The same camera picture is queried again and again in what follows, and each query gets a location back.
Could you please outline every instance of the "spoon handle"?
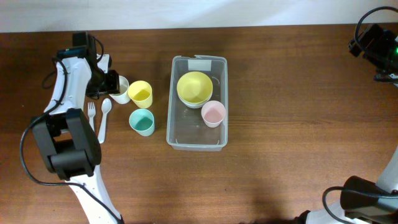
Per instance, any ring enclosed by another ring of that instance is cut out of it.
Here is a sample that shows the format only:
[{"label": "spoon handle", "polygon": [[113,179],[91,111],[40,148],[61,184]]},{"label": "spoon handle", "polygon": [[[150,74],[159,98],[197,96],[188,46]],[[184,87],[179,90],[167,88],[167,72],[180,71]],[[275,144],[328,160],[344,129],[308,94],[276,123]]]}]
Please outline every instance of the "spoon handle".
[{"label": "spoon handle", "polygon": [[106,115],[107,114],[108,113],[105,113],[104,115],[102,115],[101,126],[99,127],[98,141],[100,144],[105,142]]}]

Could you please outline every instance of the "gray plastic bin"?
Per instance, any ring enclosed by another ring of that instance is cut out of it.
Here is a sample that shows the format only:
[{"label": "gray plastic bin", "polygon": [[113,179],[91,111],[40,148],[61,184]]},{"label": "gray plastic bin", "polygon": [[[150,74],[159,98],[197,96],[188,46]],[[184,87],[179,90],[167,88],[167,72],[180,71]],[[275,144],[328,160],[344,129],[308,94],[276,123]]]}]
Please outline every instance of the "gray plastic bin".
[{"label": "gray plastic bin", "polygon": [[[200,71],[211,78],[213,95],[210,100],[222,102],[226,108],[224,121],[209,128],[201,117],[201,108],[191,109],[177,95],[177,82],[182,75]],[[170,79],[167,143],[174,149],[191,151],[220,151],[228,141],[228,69],[223,57],[195,55],[195,58],[173,58]]]}]

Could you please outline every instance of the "teal cup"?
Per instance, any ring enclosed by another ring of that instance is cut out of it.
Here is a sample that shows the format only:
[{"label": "teal cup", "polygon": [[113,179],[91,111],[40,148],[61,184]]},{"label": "teal cup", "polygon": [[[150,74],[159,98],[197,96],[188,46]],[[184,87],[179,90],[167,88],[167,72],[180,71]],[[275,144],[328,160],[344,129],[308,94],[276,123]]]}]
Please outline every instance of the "teal cup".
[{"label": "teal cup", "polygon": [[154,115],[147,109],[138,109],[131,113],[130,127],[142,136],[150,136],[155,131]]}]

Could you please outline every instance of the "plastic cup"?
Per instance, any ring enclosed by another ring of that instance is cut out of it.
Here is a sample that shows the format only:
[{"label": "plastic cup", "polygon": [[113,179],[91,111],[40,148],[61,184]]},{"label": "plastic cup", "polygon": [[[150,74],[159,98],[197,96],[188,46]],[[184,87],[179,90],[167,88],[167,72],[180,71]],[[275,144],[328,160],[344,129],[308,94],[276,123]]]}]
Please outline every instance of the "plastic cup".
[{"label": "plastic cup", "polygon": [[139,108],[148,108],[152,105],[152,87],[145,81],[133,82],[128,91],[130,99]]},{"label": "plastic cup", "polygon": [[120,86],[120,93],[118,94],[109,94],[117,103],[119,104],[126,104],[130,102],[130,97],[127,93],[129,89],[129,80],[124,78],[123,76],[119,76],[119,86]]},{"label": "plastic cup", "polygon": [[177,83],[177,93],[188,107],[204,105],[213,94],[211,79],[202,72],[188,72]]},{"label": "plastic cup", "polygon": [[154,115],[147,109],[138,109],[130,114],[130,127],[142,136],[150,136],[155,131]]},{"label": "plastic cup", "polygon": [[201,117],[205,124],[211,128],[215,128],[221,124],[226,115],[225,107],[219,101],[209,101],[201,109]]}]

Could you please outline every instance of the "pink cup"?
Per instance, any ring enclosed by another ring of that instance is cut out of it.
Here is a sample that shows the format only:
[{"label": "pink cup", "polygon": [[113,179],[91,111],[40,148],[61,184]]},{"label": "pink cup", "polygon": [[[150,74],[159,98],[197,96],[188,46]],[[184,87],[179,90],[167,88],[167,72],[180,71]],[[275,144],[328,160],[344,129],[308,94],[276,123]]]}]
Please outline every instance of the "pink cup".
[{"label": "pink cup", "polygon": [[201,117],[205,124],[215,128],[224,120],[226,114],[225,107],[219,101],[209,101],[201,108]]}]

